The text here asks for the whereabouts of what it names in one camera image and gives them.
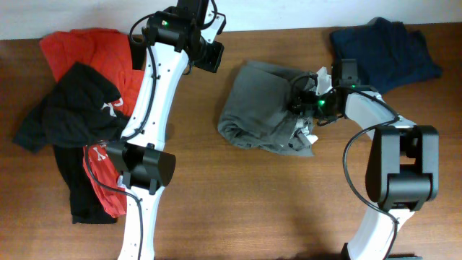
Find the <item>grey shorts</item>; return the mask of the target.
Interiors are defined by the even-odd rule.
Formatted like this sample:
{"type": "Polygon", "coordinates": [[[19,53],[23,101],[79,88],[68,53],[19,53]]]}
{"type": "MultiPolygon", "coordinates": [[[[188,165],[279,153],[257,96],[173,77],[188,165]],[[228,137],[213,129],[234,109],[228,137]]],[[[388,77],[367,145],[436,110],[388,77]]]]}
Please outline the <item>grey shorts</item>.
{"type": "Polygon", "coordinates": [[[313,114],[289,107],[316,87],[315,73],[260,61],[244,64],[233,82],[217,130],[232,145],[278,155],[312,157],[313,114]]]}

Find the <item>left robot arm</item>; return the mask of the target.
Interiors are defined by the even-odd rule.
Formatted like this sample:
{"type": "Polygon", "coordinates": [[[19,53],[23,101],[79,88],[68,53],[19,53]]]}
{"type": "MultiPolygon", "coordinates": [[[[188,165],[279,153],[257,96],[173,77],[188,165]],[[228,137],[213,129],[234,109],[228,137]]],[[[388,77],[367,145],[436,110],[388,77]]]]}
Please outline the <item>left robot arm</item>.
{"type": "Polygon", "coordinates": [[[178,1],[143,20],[146,63],[136,105],[121,138],[106,146],[127,197],[120,259],[155,258],[157,210],[176,164],[175,155],[164,151],[175,91],[193,68],[215,73],[224,51],[215,38],[226,16],[215,1],[178,1]]]}

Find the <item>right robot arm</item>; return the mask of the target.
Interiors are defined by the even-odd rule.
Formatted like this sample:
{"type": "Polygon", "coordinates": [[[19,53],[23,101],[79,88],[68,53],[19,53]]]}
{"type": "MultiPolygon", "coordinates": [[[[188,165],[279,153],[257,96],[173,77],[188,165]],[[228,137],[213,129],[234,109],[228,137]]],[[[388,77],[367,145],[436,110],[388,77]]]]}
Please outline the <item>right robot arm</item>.
{"type": "Polygon", "coordinates": [[[346,144],[342,165],[354,195],[367,206],[353,238],[343,245],[340,259],[392,259],[399,230],[439,190],[439,134],[435,127],[417,125],[387,104],[371,85],[362,84],[354,59],[321,68],[292,80],[299,87],[290,110],[312,116],[318,126],[341,118],[360,126],[346,144]],[[367,135],[372,140],[365,173],[366,196],[351,180],[347,155],[353,143],[367,135]]]}

